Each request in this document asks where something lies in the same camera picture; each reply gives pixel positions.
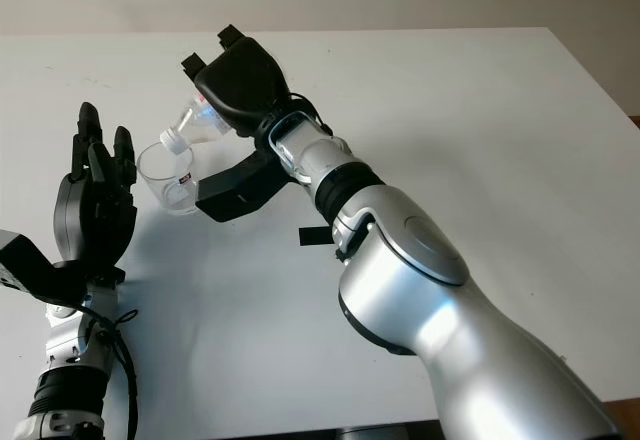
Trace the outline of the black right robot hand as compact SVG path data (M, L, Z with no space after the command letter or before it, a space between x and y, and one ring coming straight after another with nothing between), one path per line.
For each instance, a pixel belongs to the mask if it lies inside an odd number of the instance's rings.
M230 24L218 33L222 53L206 63L193 53L181 62L186 76L241 137L253 137L262 122L289 98L276 60L254 38Z

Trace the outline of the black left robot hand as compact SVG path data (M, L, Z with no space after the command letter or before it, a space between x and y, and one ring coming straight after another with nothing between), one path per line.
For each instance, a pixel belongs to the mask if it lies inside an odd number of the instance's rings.
M72 140L71 170L61 180L54 208L54 236L64 261L92 276L116 266L134 232L137 208L131 187L136 177L129 130L116 129L109 151L98 110L82 103Z

